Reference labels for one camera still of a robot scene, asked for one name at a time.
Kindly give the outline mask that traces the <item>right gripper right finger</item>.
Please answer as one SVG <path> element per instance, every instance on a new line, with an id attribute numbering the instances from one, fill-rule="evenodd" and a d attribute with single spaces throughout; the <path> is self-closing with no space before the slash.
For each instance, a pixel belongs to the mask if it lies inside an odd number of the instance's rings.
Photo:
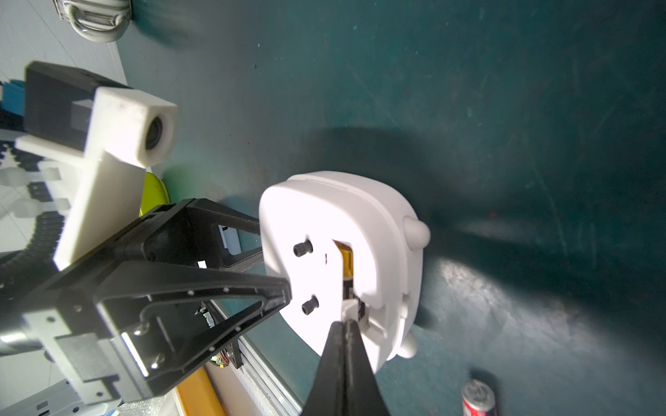
<path id="1" fill-rule="evenodd" d="M 345 322 L 345 414 L 389 415 L 356 321 Z"/>

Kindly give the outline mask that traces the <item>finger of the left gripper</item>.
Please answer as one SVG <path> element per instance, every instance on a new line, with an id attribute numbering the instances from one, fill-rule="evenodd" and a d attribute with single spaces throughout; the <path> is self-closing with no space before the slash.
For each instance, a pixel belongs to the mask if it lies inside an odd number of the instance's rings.
<path id="1" fill-rule="evenodd" d="M 232 254 L 222 229 L 258 236 L 259 222 L 209 199 L 187 199 L 158 206 L 145 216 L 145 258 L 151 262 L 197 266 L 214 270 L 251 270 L 263 263 L 260 248 Z"/>

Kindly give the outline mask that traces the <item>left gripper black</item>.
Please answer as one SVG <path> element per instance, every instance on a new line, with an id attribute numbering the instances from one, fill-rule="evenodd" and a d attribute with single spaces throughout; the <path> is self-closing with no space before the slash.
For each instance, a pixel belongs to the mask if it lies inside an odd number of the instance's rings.
<path id="1" fill-rule="evenodd" d="M 86 256 L 15 309 L 87 405 L 164 395 L 291 301 L 284 278 Z"/>

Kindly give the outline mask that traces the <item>white alarm clock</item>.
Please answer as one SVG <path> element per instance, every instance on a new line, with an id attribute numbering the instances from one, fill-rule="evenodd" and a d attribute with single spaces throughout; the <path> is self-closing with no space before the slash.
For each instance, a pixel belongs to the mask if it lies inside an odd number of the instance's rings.
<path id="1" fill-rule="evenodd" d="M 298 174 L 263 192 L 259 224 L 266 272 L 291 286 L 282 317 L 311 349 L 322 354 L 331 324 L 354 320 L 374 370 L 416 355 L 431 232 L 400 192 L 350 173 Z M 351 281 L 335 240 L 353 250 Z"/>

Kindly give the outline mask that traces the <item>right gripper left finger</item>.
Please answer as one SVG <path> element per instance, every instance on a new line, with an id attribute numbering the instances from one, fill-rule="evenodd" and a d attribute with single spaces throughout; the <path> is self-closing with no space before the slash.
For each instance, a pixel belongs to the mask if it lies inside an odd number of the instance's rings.
<path id="1" fill-rule="evenodd" d="M 331 325 L 315 381 L 303 406 L 303 416 L 344 415 L 346 358 L 341 322 Z"/>

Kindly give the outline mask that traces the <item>red battery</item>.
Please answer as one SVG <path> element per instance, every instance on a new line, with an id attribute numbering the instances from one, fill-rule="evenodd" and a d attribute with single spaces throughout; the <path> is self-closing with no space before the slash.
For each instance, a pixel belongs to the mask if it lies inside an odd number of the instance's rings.
<path id="1" fill-rule="evenodd" d="M 482 381 L 469 380 L 461 390 L 464 416 L 496 416 L 496 398 L 490 386 Z"/>

